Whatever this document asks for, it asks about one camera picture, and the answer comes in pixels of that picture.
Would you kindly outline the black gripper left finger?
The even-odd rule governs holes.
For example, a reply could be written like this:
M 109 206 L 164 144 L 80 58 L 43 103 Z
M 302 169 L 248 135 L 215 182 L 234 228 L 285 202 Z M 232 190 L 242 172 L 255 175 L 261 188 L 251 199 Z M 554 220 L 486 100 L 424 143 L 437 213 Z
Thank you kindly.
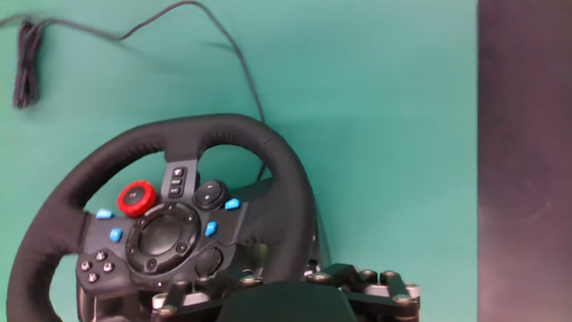
M 177 282 L 153 297 L 151 321 L 208 320 L 232 295 L 263 284 L 264 279 L 250 271 L 219 271 L 194 282 Z

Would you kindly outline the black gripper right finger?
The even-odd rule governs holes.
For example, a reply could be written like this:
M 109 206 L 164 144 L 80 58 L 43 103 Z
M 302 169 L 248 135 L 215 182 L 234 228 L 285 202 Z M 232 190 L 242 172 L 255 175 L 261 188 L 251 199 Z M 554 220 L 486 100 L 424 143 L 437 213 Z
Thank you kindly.
M 350 264 L 331 264 L 305 272 L 310 284 L 333 288 L 351 321 L 418 322 L 421 291 L 394 270 L 376 272 Z

